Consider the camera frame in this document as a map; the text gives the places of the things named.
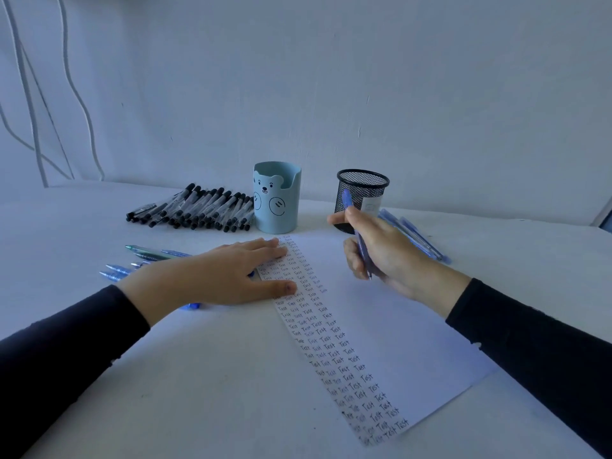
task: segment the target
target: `table surface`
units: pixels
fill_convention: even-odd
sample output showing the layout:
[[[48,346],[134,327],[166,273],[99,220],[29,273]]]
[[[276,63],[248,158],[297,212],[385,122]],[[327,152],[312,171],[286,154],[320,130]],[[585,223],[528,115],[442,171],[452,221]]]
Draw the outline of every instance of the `table surface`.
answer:
[[[123,245],[198,253],[249,232],[174,230],[125,213],[176,192],[79,182],[5,203],[0,338],[109,284]],[[329,229],[333,204],[302,200],[299,231]],[[478,277],[563,322],[612,341],[612,236],[591,227],[391,210]],[[302,393],[295,400],[295,393]],[[271,303],[176,311],[107,370],[28,458],[599,457],[498,371],[396,440],[364,448]]]

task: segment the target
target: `left hand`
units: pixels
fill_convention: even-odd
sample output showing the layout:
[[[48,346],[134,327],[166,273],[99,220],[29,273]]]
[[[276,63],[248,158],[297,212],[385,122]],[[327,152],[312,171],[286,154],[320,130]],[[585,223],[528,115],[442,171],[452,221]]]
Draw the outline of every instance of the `left hand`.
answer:
[[[238,304],[294,294],[295,282],[248,277],[259,265],[286,254],[276,238],[223,245],[141,267],[117,286],[153,325],[187,303]]]

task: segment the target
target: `black sleeve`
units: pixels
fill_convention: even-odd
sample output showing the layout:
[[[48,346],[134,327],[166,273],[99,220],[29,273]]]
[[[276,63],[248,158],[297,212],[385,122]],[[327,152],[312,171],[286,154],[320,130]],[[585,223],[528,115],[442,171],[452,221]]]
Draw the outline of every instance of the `black sleeve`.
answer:
[[[0,341],[0,456],[23,455],[149,331],[114,285]]]
[[[612,345],[472,280],[447,324],[606,458],[612,458]]]

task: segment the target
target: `bear-shaped pen holder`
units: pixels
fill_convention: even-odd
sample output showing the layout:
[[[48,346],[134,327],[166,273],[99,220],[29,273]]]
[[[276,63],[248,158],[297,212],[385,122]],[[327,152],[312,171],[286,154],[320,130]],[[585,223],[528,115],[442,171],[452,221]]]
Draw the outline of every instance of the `bear-shaped pen holder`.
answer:
[[[267,161],[253,170],[253,207],[259,230],[280,235],[297,226],[302,169],[291,163]]]

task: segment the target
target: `white cable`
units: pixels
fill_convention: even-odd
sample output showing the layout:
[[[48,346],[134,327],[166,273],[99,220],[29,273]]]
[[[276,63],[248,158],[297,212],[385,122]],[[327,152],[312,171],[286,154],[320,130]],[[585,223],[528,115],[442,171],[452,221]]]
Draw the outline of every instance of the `white cable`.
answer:
[[[11,126],[9,125],[9,121],[6,119],[6,115],[4,114],[4,109],[2,108],[2,103],[0,103],[0,118],[2,118],[2,122],[4,123],[4,127],[6,128],[7,132],[9,132],[11,137],[13,137],[15,140],[17,140],[19,143],[21,143],[26,148],[31,149],[34,152],[36,151],[36,149],[32,145],[30,145],[29,143],[27,143],[24,140],[22,140],[19,137],[19,135],[17,135],[15,132],[13,132],[13,129],[11,129]],[[55,169],[57,172],[62,174],[66,179],[70,180],[70,177],[68,176],[68,174],[66,174],[62,169],[58,168],[57,165],[53,161],[51,161],[45,155],[41,155],[41,157],[46,162],[48,162],[53,169]]]
[[[91,122],[91,116],[89,115],[89,111],[81,95],[77,91],[77,88],[72,81],[72,75],[70,74],[70,67],[68,65],[68,21],[66,17],[66,7],[64,5],[64,0],[57,0],[57,4],[59,5],[59,12],[62,16],[62,52],[64,56],[64,71],[66,73],[66,79],[70,84],[70,88],[75,94],[76,99],[78,100],[81,108],[83,109],[83,113],[85,114],[85,119],[87,120],[87,126],[89,128],[89,144],[91,145],[91,155],[94,158],[94,162],[96,163],[96,167],[98,168],[98,172],[100,173],[100,180],[104,180],[104,171],[102,170],[102,166],[100,165],[100,161],[98,161],[98,154],[96,152],[96,140],[94,138],[94,125]]]
[[[32,137],[34,138],[34,152],[36,153],[36,163],[38,164],[42,185],[45,188],[48,188],[49,183],[47,182],[47,175],[45,174],[45,168],[42,165],[42,153],[40,152],[38,124],[36,123],[34,104],[32,102],[32,96],[30,95],[30,87],[27,84],[26,69],[23,64],[23,54],[21,51],[21,40],[19,39],[19,31],[17,30],[17,23],[15,22],[15,16],[13,15],[13,10],[11,9],[11,3],[9,2],[9,0],[2,1],[4,4],[4,11],[6,11],[6,16],[7,18],[9,18],[9,24],[11,26],[13,46],[15,48],[15,56],[17,57],[17,68],[19,69],[19,75],[21,76],[21,85],[23,86],[23,93],[26,95],[27,110],[30,114]]]
[[[53,131],[55,132],[55,136],[57,137],[57,143],[59,143],[59,148],[62,150],[62,153],[64,154],[66,165],[68,166],[68,170],[70,171],[70,176],[74,180],[75,175],[73,174],[72,168],[70,167],[70,161],[68,161],[68,155],[66,154],[66,151],[64,150],[64,145],[62,145],[62,140],[59,138],[59,134],[57,133],[57,128],[55,127],[55,122],[53,122],[53,117],[51,116],[51,113],[49,111],[49,106],[47,106],[47,101],[45,100],[45,96],[42,93],[42,89],[40,88],[40,84],[38,83],[38,79],[36,78],[34,68],[32,67],[32,63],[30,62],[30,58],[27,56],[27,51],[23,47],[23,44],[21,45],[21,50],[23,51],[23,57],[26,59],[27,67],[28,69],[30,69],[30,74],[32,74],[32,77],[34,78],[34,83],[36,84],[36,88],[38,88],[40,99],[42,99],[42,104],[45,106],[45,109],[47,110],[47,115],[49,116],[49,120],[51,121],[51,126],[53,127]]]

